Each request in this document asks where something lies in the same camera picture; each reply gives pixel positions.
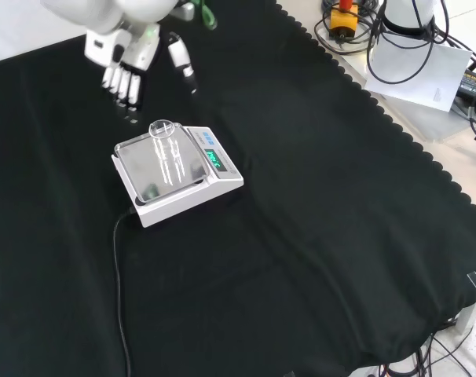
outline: green display screen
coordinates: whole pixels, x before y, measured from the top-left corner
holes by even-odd
[[[214,149],[205,149],[205,152],[207,153],[210,162],[214,164],[215,169],[219,171],[228,171],[224,167],[224,164],[222,163],[221,159],[219,159],[219,157],[217,156],[217,153],[215,153]]]

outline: robotic hand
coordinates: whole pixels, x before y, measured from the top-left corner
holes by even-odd
[[[145,72],[157,54],[168,47],[175,69],[196,92],[196,80],[188,50],[173,32],[161,33],[158,21],[172,14],[194,18],[191,2],[178,0],[41,0],[51,12],[87,27],[85,55],[105,67],[102,86],[119,107],[141,108]]]

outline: digital scale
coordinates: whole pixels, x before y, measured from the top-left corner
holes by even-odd
[[[117,144],[112,161],[145,228],[243,185],[207,127],[156,121]]]

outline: black tablecloth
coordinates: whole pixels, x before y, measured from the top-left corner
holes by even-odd
[[[112,225],[130,202],[110,156],[155,119],[209,126],[246,184],[120,229],[137,376],[347,375],[474,299],[476,207],[440,164],[273,2],[211,7],[216,31],[163,25],[199,102],[165,51],[139,125],[83,38],[0,62],[0,377],[124,375]]]

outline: white table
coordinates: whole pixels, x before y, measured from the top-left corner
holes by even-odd
[[[313,35],[315,24],[321,19],[321,0],[277,0],[290,16],[301,22],[308,32]],[[460,0],[446,0],[449,16],[451,18],[451,34],[476,51],[476,0],[461,2]],[[365,79],[364,56],[346,57],[333,55],[333,57],[346,69],[346,72],[362,86]],[[429,152],[452,175],[453,181],[461,185],[463,192],[469,195],[472,203],[476,204],[476,141],[470,128],[454,134],[443,141],[428,141],[415,130],[414,122],[401,114],[390,100],[381,95],[373,95],[379,101],[379,105],[385,109],[395,123],[400,124],[404,131],[411,134],[413,139],[420,143],[426,152]],[[440,114],[430,121],[442,123],[448,113]]]

